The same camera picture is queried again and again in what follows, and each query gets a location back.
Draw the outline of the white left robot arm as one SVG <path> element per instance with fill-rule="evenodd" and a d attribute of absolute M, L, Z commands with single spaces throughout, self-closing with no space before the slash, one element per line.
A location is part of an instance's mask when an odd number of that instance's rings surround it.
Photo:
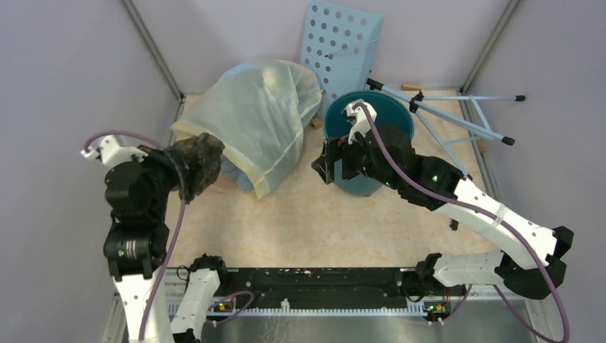
<path fill-rule="evenodd" d="M 165 223 L 172 189 L 186 205 L 219 175 L 221 149 L 140 146 L 141 159 L 131 158 L 105 176 L 105 197 L 112 225 L 104 256 L 124 307 L 130 342 L 200 342 L 214 295 L 225 293 L 229 276 L 224 260 L 203 254 L 190 266 L 177 315 L 168 313 L 163 276 L 174 244 Z"/>

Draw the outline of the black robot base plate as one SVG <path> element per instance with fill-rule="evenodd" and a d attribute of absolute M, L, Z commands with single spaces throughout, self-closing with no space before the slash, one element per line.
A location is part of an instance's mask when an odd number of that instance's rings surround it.
<path fill-rule="evenodd" d="M 421 281 L 411 268 L 240 268 L 220 275 L 215 296 L 250 291 L 251 309 L 404 309 L 432 297 L 462 296 L 467 288 Z"/>

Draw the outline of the translucent white plastic bag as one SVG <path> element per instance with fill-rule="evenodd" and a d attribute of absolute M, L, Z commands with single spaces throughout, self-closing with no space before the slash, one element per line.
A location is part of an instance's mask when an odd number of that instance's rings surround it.
<path fill-rule="evenodd" d="M 318 112 L 317 75 L 300 64 L 265 59 L 224 72 L 171 126 L 180 136 L 214 135 L 224 158 L 258 199 L 297 165 L 304 128 Z"/>

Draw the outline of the dark grey trash bag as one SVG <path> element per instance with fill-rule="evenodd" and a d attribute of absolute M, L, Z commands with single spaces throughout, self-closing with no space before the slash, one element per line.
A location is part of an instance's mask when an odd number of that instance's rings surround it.
<path fill-rule="evenodd" d="M 175 150 L 183 162 L 181 168 L 184 186 L 179 186 L 179 197 L 189 204 L 216 182 L 222 167 L 223 141 L 203 132 L 198 136 L 176 141 Z"/>

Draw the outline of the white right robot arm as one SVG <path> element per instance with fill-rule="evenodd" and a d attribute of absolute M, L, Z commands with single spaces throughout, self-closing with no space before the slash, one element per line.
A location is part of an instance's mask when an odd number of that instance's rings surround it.
<path fill-rule="evenodd" d="M 410 135 L 389 124 L 365 135 L 326 139 L 312 162 L 322 181 L 366 177 L 395 190 L 410 204 L 464 224 L 495 246 L 493 252 L 451 255 L 434 253 L 415 267 L 415 292 L 495 285 L 528 299 L 542 300 L 564 281 L 563 256 L 573 232 L 532 223 L 496 201 L 457 167 L 412 147 Z"/>

